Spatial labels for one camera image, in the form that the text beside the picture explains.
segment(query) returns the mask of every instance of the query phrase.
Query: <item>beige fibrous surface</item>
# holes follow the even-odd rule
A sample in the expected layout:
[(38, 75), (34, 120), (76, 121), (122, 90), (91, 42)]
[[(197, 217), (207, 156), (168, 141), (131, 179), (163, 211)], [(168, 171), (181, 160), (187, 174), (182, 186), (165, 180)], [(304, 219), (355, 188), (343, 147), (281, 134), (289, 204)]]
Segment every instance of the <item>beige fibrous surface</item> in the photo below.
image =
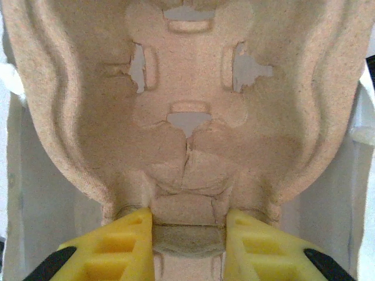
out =
[(223, 251), (229, 208), (277, 225), (332, 160), (375, 12), (365, 0), (3, 6), (55, 165), (104, 223), (150, 207), (155, 248), (200, 257)]

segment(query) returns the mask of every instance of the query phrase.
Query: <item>white surface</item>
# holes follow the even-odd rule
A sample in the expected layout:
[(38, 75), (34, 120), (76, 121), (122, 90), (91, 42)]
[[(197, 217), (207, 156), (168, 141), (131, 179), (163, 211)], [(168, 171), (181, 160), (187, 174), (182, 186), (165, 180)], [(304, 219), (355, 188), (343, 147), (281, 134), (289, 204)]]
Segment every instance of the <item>white surface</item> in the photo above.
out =
[(23, 222), (20, 208), (21, 114), (22, 105), (18, 97), (12, 94), (8, 116), (8, 229), (3, 281), (22, 280), (25, 271)]
[[(74, 222), (78, 190), (49, 159), (28, 109), (23, 112), (21, 128), (21, 208), (25, 269), (30, 272), (62, 242), (79, 235)], [(82, 198), (80, 204), (87, 206), (88, 201)]]
[[(0, 14), (0, 40), (2, 46), (3, 38), (3, 20)], [(0, 49), (0, 65), (6, 63), (6, 56), (3, 48)], [(6, 144), (7, 144), (7, 130), (6, 123), (8, 120), (10, 92), (6, 89), (3, 82), (0, 80), (0, 237), (6, 237), (7, 215), (6, 206), (8, 201), (8, 176), (7, 176), (7, 159), (6, 159)]]
[(300, 237), (322, 247), (347, 270), (354, 157), (352, 141), (345, 137), (334, 161), (301, 194), (300, 209)]
[(371, 33), (369, 48), (367, 49), (366, 57), (370, 57), (375, 54), (375, 25)]
[(0, 80), (5, 84), (8, 92), (13, 92), (20, 97), (23, 103), (26, 102), (21, 78), (13, 64), (6, 62), (0, 63)]
[[(375, 132), (375, 93), (368, 70), (361, 77), (359, 88), (363, 95), (357, 107), (356, 130), (353, 131), (353, 135), (358, 142), (373, 146), (373, 138), (369, 136), (373, 137)], [(366, 134), (356, 134), (361, 131), (366, 131)], [(364, 233), (359, 251), (359, 281), (373, 280), (375, 276), (375, 153), (373, 152), (369, 156), (371, 157), (371, 166), (364, 208)]]

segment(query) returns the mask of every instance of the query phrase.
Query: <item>rectangular slot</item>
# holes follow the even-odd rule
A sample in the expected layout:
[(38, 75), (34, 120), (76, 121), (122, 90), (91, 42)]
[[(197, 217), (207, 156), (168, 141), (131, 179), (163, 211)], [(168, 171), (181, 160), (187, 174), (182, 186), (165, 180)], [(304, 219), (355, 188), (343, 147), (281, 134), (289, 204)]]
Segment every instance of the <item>rectangular slot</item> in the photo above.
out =
[(177, 33), (208, 32), (212, 29), (212, 21), (203, 20), (201, 22), (188, 22), (188, 21), (170, 20), (168, 22), (168, 29), (171, 32), (177, 32)]
[(212, 116), (204, 112), (178, 112), (168, 114), (166, 119), (173, 126), (182, 129), (186, 138), (189, 138), (195, 128), (208, 120), (212, 120)]
[(128, 74), (136, 82), (138, 89), (137, 94), (145, 91), (145, 65), (146, 59), (142, 45), (134, 43), (135, 52), (130, 62)]
[(97, 253), (132, 252), (137, 239), (134, 234), (111, 233), (103, 237)]
[(142, 224), (142, 222), (143, 222), (142, 218), (136, 218), (135, 220), (129, 222), (129, 225)]
[(249, 222), (242, 220), (241, 218), (236, 219), (237, 225), (251, 225)]
[(254, 269), (261, 281), (307, 281), (298, 273), (296, 266), (287, 263), (255, 264)]
[(125, 261), (101, 261), (96, 259), (85, 264), (87, 280), (120, 280), (126, 268)]
[(247, 253), (260, 255), (283, 255), (279, 245), (269, 237), (243, 238)]
[(196, 11), (190, 6), (180, 6), (163, 11), (164, 18), (169, 20), (179, 20), (187, 22), (200, 22), (203, 20), (213, 19), (215, 11)]
[(203, 101), (178, 101), (171, 105), (169, 113), (203, 112), (210, 113), (210, 105)]

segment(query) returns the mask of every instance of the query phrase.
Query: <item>recessed cavity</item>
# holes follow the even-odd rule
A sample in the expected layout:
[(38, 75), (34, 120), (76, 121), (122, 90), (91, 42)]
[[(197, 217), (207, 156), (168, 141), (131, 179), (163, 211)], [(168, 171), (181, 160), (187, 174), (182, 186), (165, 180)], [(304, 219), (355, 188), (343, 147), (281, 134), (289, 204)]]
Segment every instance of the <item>recessed cavity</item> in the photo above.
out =
[(204, 112), (179, 112), (171, 113), (167, 116), (167, 121), (182, 129), (186, 138), (193, 134), (196, 127), (211, 119), (211, 115)]
[(241, 218), (236, 219), (237, 225), (251, 225), (249, 222), (242, 220)]
[(125, 261), (101, 261), (96, 259), (85, 264), (86, 278), (82, 280), (103, 281), (120, 280), (126, 268)]
[(135, 44), (134, 58), (130, 63), (129, 75), (138, 85), (137, 94), (145, 91), (145, 55), (140, 44)]
[(249, 237), (243, 239), (247, 253), (261, 255), (283, 255), (279, 245), (268, 237)]
[(200, 22), (214, 17), (215, 11), (196, 11), (189, 6), (180, 6), (164, 11), (164, 18), (169, 20)]
[(307, 281), (299, 274), (296, 266), (288, 261), (255, 263), (253, 266), (260, 280)]
[(137, 219), (129, 222), (129, 225), (134, 225), (134, 224), (142, 224), (142, 218), (137, 218)]
[(110, 233), (101, 241), (98, 253), (124, 253), (132, 252), (137, 239), (135, 235), (123, 233)]
[(201, 101), (178, 101), (171, 104), (169, 107), (170, 113), (181, 112), (202, 112), (207, 113), (210, 111), (210, 105)]
[(244, 43), (236, 47), (233, 59), (233, 90), (240, 92), (243, 85), (252, 85), (258, 76), (272, 76), (272, 66), (262, 66), (246, 52)]

